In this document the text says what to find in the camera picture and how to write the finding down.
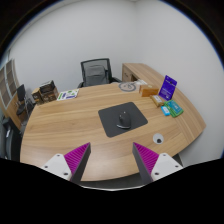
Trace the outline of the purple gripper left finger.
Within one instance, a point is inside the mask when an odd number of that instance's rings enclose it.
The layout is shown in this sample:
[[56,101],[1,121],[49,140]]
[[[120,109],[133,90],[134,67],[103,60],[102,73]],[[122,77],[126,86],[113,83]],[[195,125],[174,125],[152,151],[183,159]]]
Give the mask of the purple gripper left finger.
[[79,185],[90,154],[91,144],[86,143],[65,155],[55,154],[42,169]]

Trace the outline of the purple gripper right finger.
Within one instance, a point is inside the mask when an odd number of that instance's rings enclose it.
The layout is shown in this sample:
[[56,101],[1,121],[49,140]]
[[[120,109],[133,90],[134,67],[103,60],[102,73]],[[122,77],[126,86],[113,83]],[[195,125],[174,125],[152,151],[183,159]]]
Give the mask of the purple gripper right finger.
[[133,143],[132,153],[144,184],[149,184],[182,169],[182,166],[167,153],[158,154],[136,142]]

